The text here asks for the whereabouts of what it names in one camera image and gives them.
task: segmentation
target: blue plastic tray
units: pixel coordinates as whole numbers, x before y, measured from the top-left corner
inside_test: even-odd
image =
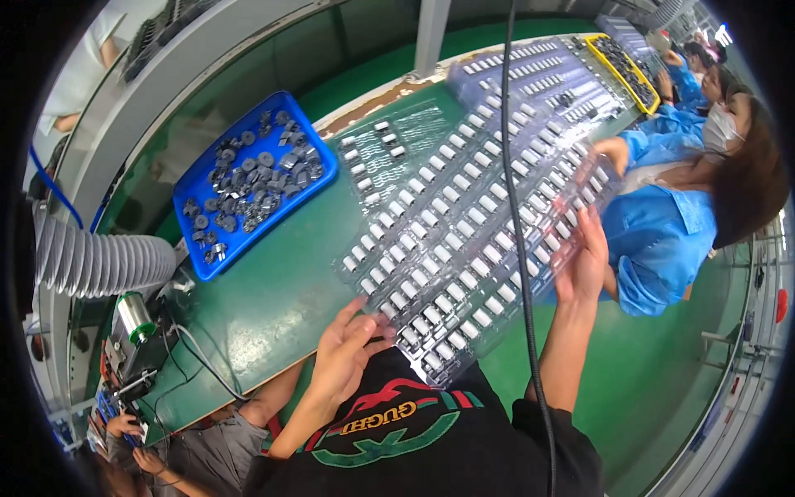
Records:
[[[226,138],[239,138],[243,131],[251,130],[257,134],[259,130],[260,114],[265,111],[272,111],[275,117],[278,111],[288,111],[290,117],[294,119],[301,127],[301,131],[306,134],[308,146],[315,147],[320,160],[325,170],[324,174],[317,181],[312,182],[305,190],[298,193],[292,199],[288,200],[282,195],[281,206],[275,213],[271,214],[268,219],[260,223],[251,233],[244,233],[242,230],[242,222],[245,216],[236,215],[238,221],[238,229],[233,233],[226,232],[223,228],[217,227],[213,224],[212,219],[215,214],[206,214],[204,212],[204,201],[217,195],[212,191],[212,185],[207,181],[207,175],[215,168],[215,148],[218,144]],[[279,169],[279,160],[283,155],[293,149],[293,146],[288,144],[279,146],[279,137],[281,132],[284,131],[283,126],[273,124],[273,131],[265,138],[257,136],[257,141],[251,146],[244,146],[238,152],[235,161],[231,163],[232,169],[240,167],[243,161],[248,157],[254,160],[262,152],[270,152],[273,154],[275,160],[274,169]],[[317,132],[312,128],[312,124],[307,119],[298,103],[287,91],[277,91],[262,103],[251,109],[245,116],[237,121],[231,128],[227,130],[218,140],[215,141],[204,153],[201,154],[196,162],[182,175],[182,178],[174,185],[174,208],[176,209],[176,217],[180,222],[182,234],[185,237],[185,242],[188,244],[188,252],[193,261],[193,267],[196,269],[196,275],[204,282],[213,279],[216,275],[224,271],[231,265],[237,257],[242,255],[246,248],[262,236],[263,233],[268,231],[274,224],[281,221],[285,216],[296,210],[309,199],[316,192],[325,187],[337,174],[337,160],[334,153],[323,143]],[[249,195],[248,200],[251,199],[253,193]],[[204,262],[204,252],[209,247],[204,249],[200,248],[199,243],[194,242],[191,238],[193,230],[193,221],[186,215],[182,214],[182,206],[189,198],[196,199],[196,203],[202,208],[202,213],[207,215],[210,219],[210,226],[208,230],[213,230],[218,235],[218,242],[226,243],[226,258],[223,261],[214,261],[212,264]]]

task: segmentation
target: hand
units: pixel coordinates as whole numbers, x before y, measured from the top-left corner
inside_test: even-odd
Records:
[[[335,408],[348,400],[359,388],[362,373],[373,354],[393,344],[395,331],[387,328],[383,315],[354,317],[363,299],[356,298],[339,311],[317,345],[317,358],[307,395]],[[367,344],[374,336],[384,340]]]
[[[594,157],[600,153],[607,155],[607,158],[613,163],[615,172],[620,177],[624,177],[626,165],[630,162],[630,147],[626,144],[624,138],[616,136],[594,143],[590,155]]]
[[[673,104],[673,83],[665,69],[660,69],[657,73],[657,85],[660,87],[660,98]]]
[[[157,476],[165,471],[165,463],[157,457],[154,452],[136,447],[133,449],[133,458],[138,463],[138,467],[150,475]]]
[[[142,437],[144,429],[139,425],[134,425],[133,421],[135,421],[135,416],[132,414],[124,414],[122,411],[117,417],[113,417],[107,422],[105,429],[108,433],[117,438],[121,438],[125,433],[127,435]]]
[[[577,212],[582,250],[555,274],[555,292],[559,304],[596,302],[602,292],[604,267],[607,265],[607,238],[594,206]]]

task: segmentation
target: clear plastic blister tray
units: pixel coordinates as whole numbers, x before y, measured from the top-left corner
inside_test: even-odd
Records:
[[[521,105],[512,99],[510,110]],[[605,157],[586,160],[582,126],[546,117],[530,119],[510,142],[522,203],[519,238],[537,296],[552,281],[551,265],[565,264],[577,250],[577,208],[603,207],[619,183]],[[500,146],[487,127],[441,170],[424,165],[435,175],[431,181],[423,181],[421,169],[398,187],[335,262],[340,277],[368,295],[370,310],[390,318],[397,346],[434,386],[447,385],[488,353],[501,339],[501,323],[521,304],[502,151],[487,145]],[[449,139],[444,144],[450,147]],[[411,186],[417,181],[422,188]]]

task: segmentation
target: long brown hair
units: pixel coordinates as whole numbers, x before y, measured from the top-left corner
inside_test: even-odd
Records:
[[[725,157],[712,183],[712,207],[718,223],[712,244],[715,249],[767,225],[789,196],[789,178],[774,140],[770,114],[754,96],[750,97],[750,117],[742,148]]]

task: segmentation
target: flexible duct hose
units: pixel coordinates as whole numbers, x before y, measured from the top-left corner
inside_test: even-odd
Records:
[[[166,283],[176,269],[174,249],[149,235],[97,235],[33,207],[36,285],[70,297],[107,297]]]

